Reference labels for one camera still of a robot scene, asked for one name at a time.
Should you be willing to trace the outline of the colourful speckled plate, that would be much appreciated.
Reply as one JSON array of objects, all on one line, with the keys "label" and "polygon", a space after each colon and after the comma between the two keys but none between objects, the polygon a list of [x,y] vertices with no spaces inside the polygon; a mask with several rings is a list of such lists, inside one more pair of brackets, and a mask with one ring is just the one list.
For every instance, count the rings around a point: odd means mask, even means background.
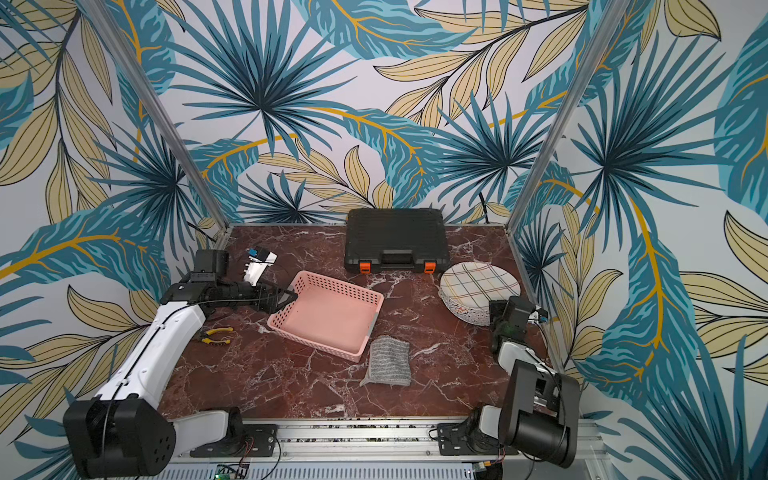
[{"label": "colourful speckled plate", "polygon": [[463,322],[488,327],[490,325],[490,311],[488,303],[481,306],[466,306],[444,293],[442,290],[438,291],[440,299],[443,301],[445,307],[458,319]]}]

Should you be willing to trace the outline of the white plate coloured stripes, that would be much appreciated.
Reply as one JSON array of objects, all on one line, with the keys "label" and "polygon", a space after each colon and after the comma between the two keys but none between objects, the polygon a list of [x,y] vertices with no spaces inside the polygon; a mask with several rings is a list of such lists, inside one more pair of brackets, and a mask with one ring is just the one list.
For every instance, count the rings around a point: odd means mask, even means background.
[{"label": "white plate coloured stripes", "polygon": [[491,301],[519,296],[519,281],[501,267],[477,261],[452,265],[439,283],[439,293],[460,307],[486,308]]}]

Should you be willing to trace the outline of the grey striped cloth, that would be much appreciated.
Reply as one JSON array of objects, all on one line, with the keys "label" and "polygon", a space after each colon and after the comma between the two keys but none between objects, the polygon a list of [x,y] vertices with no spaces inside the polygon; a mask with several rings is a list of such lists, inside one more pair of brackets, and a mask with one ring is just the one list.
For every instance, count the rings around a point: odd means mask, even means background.
[{"label": "grey striped cloth", "polygon": [[411,381],[410,343],[390,336],[377,337],[371,343],[368,369],[360,385],[407,387]]}]

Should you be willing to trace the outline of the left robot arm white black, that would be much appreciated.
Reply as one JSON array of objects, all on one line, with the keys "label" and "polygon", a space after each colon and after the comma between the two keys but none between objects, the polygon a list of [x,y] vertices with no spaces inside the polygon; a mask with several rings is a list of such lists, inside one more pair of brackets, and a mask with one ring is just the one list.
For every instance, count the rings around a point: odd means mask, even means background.
[{"label": "left robot arm white black", "polygon": [[87,479],[154,476],[176,456],[216,443],[239,445],[241,421],[232,407],[169,421],[158,410],[171,374],[187,345],[216,309],[251,307],[277,313],[295,293],[263,279],[277,259],[256,247],[244,277],[226,279],[229,255],[200,250],[194,268],[171,285],[147,333],[89,400],[77,400],[63,427],[77,473]]}]

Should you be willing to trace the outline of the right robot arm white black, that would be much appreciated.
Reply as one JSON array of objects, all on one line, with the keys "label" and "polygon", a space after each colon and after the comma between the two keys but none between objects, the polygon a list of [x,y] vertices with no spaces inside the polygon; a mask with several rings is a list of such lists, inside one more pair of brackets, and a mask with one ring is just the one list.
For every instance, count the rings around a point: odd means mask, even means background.
[{"label": "right robot arm white black", "polygon": [[567,468],[577,453],[581,387],[549,367],[526,341],[530,327],[549,319],[547,310],[520,296],[489,302],[491,353],[509,382],[499,407],[475,412],[474,436],[481,447],[511,447]]}]

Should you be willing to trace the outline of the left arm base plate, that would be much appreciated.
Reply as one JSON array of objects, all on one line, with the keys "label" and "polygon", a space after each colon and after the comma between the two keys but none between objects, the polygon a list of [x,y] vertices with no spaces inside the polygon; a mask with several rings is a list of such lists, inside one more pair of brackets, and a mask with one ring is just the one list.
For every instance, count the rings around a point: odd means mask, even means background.
[{"label": "left arm base plate", "polygon": [[276,424],[244,424],[222,440],[190,451],[192,458],[267,458],[277,444]]}]

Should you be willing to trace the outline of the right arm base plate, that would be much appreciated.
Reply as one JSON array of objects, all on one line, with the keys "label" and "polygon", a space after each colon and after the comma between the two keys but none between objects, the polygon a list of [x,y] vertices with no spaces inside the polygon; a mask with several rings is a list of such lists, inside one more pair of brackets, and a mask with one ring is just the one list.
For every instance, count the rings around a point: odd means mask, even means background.
[{"label": "right arm base plate", "polygon": [[435,440],[441,456],[492,456],[517,455],[518,450],[502,446],[499,441],[482,433],[467,422],[440,423],[434,429]]}]

